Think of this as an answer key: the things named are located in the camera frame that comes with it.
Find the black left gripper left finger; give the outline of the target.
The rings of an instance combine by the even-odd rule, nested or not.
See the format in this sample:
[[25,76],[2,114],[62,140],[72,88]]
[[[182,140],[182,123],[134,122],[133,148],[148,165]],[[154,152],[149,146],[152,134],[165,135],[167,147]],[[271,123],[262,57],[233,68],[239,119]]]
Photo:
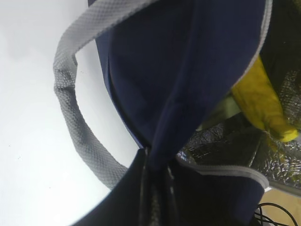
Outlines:
[[109,195],[75,226],[147,226],[151,182],[147,167],[149,150],[139,149],[126,174]]

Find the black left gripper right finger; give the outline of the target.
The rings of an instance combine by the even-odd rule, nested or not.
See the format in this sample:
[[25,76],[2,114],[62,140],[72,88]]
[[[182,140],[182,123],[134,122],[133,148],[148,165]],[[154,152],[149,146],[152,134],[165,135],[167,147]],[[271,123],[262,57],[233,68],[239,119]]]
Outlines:
[[248,226],[256,210],[256,171],[233,165],[162,165],[164,225]]

